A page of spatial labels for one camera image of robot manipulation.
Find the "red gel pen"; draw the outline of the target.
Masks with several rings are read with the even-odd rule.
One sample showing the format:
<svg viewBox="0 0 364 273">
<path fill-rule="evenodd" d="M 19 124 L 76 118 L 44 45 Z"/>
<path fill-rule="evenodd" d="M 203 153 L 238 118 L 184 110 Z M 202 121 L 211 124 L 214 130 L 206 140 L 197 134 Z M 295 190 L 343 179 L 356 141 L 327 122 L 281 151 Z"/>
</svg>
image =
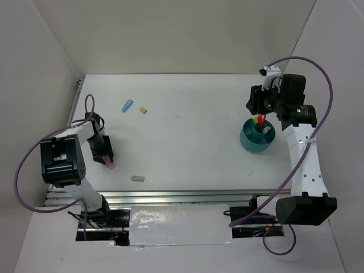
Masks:
<svg viewBox="0 0 364 273">
<path fill-rule="evenodd" d="M 267 117 L 266 114 L 262 116 L 262 118 L 260 120 L 260 129 L 262 129 L 264 127 L 264 123 L 265 123 L 266 117 Z"/>
</svg>

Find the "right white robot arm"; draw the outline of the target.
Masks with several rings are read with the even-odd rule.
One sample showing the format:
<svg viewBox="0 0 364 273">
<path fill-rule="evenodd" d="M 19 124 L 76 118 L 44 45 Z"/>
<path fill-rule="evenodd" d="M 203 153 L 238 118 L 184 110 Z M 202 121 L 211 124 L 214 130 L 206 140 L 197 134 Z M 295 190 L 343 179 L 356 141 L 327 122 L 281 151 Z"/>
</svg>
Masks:
<svg viewBox="0 0 364 273">
<path fill-rule="evenodd" d="M 246 107 L 251 114 L 275 113 L 288 142 L 294 175 L 291 195 L 284 198 L 259 196 L 248 209 L 252 222 L 260 223 L 268 214 L 284 225 L 321 225 L 336 209 L 337 200 L 329 197 L 324 184 L 316 138 L 316 111 L 305 105 L 306 79 L 302 75 L 279 72 L 266 75 L 261 86 L 252 86 Z"/>
</svg>

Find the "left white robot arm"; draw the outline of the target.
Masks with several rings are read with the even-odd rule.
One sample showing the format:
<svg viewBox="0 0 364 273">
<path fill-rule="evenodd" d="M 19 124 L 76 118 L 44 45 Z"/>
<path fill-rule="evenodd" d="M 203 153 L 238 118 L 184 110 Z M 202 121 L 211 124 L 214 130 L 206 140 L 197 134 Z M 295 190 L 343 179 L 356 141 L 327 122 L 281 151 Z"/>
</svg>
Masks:
<svg viewBox="0 0 364 273">
<path fill-rule="evenodd" d="M 112 221 L 112 212 L 104 196 L 86 179 L 86 163 L 81 146 L 88 143 L 95 162 L 114 168 L 114 152 L 106 135 L 104 119 L 97 113 L 85 113 L 90 120 L 40 141 L 42 177 L 47 184 L 62 188 L 80 206 L 88 219 L 100 227 Z"/>
</svg>

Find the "pink eraser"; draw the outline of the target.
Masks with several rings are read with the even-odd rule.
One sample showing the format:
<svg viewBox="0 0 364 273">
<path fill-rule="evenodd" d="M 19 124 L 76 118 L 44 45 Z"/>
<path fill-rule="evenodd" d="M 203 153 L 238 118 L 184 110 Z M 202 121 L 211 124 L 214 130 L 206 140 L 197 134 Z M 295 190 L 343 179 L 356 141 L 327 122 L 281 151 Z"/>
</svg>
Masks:
<svg viewBox="0 0 364 273">
<path fill-rule="evenodd" d="M 104 157 L 104 162 L 108 169 L 113 170 L 115 168 L 114 162 L 108 156 Z"/>
</svg>

